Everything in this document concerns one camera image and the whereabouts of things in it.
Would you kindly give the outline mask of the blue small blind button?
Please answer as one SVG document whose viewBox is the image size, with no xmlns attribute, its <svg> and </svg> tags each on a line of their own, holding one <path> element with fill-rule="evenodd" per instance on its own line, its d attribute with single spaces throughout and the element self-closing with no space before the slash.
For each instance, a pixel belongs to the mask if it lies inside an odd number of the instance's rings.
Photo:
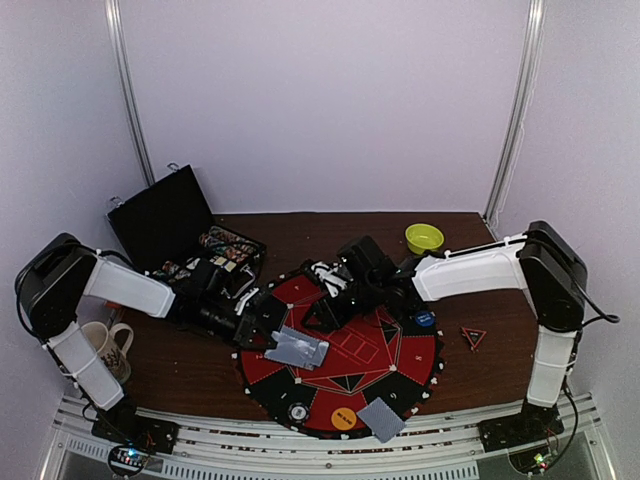
<svg viewBox="0 0 640 480">
<path fill-rule="evenodd" d="M 421 327 L 431 327 L 435 323 L 435 316 L 430 311 L 419 311 L 414 316 L 415 323 Z"/>
</svg>

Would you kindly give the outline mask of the grey playing card deck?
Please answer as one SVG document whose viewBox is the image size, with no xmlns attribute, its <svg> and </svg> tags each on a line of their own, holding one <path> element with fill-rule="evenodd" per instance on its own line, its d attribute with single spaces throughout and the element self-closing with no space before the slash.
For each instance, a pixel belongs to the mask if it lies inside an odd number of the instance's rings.
<svg viewBox="0 0 640 480">
<path fill-rule="evenodd" d="M 276 346 L 265 351 L 266 359 L 308 371 L 322 366 L 330 347 L 326 340 L 286 326 L 279 331 L 273 331 L 271 338 L 276 342 Z"/>
</svg>

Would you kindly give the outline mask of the orange big blind button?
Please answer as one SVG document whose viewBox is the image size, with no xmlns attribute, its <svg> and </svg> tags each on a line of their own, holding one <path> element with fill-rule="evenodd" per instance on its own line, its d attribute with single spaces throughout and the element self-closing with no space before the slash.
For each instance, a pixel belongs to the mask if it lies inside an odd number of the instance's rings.
<svg viewBox="0 0 640 480">
<path fill-rule="evenodd" d="M 339 407 L 332 412 L 330 420 L 335 429 L 349 431 L 355 427 L 358 417 L 351 408 Z"/>
</svg>

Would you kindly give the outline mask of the black poker chip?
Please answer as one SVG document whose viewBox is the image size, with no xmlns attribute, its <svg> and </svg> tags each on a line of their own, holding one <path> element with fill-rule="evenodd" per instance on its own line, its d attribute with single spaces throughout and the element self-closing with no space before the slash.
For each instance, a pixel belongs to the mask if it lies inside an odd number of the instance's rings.
<svg viewBox="0 0 640 480">
<path fill-rule="evenodd" d="M 287 414 L 294 424 L 304 424 L 309 418 L 310 410 L 307 405 L 295 402 L 289 405 Z"/>
</svg>

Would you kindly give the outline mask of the dealt blue-backed playing cards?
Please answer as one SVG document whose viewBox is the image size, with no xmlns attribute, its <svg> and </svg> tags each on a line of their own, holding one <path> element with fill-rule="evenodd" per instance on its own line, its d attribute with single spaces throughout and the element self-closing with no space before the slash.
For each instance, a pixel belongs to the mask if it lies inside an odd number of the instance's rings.
<svg viewBox="0 0 640 480">
<path fill-rule="evenodd" d="M 381 398 L 374 399 L 356 415 L 381 443 L 390 441 L 405 428 L 405 421 Z"/>
</svg>

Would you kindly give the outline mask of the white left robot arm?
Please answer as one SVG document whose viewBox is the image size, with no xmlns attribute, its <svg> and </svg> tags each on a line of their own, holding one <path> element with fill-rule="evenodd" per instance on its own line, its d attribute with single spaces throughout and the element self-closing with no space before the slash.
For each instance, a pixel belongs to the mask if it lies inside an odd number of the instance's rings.
<svg viewBox="0 0 640 480">
<path fill-rule="evenodd" d="M 143 436 L 143 421 L 126 408 L 121 381 L 81 329 L 79 305 L 85 298 L 99 299 L 149 317 L 185 319 L 208 330 L 218 329 L 243 348 L 253 345 L 255 335 L 263 337 L 266 347 L 274 347 L 271 334 L 249 311 L 257 288 L 247 286 L 225 303 L 217 302 L 228 262 L 211 254 L 154 277 L 136 270 L 116 251 L 94 250 L 61 233 L 17 274 L 17 314 L 23 328 L 97 412 L 106 413 L 106 429 L 121 443 L 133 444 Z"/>
</svg>

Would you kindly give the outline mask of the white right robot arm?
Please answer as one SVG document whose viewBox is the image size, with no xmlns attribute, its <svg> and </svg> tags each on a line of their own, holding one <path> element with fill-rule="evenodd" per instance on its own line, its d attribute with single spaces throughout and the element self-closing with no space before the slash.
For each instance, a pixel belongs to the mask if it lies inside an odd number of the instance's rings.
<svg viewBox="0 0 640 480">
<path fill-rule="evenodd" d="M 583 328 L 587 268 L 547 222 L 535 221 L 519 235 L 458 251 L 430 252 L 395 263 L 370 236 L 344 245 L 339 262 L 310 266 L 325 294 L 302 323 L 331 333 L 359 314 L 385 306 L 392 314 L 415 315 L 446 298 L 493 291 L 528 293 L 538 340 L 525 400 L 513 419 L 519 440 L 535 440 L 551 424 L 572 353 Z"/>
</svg>

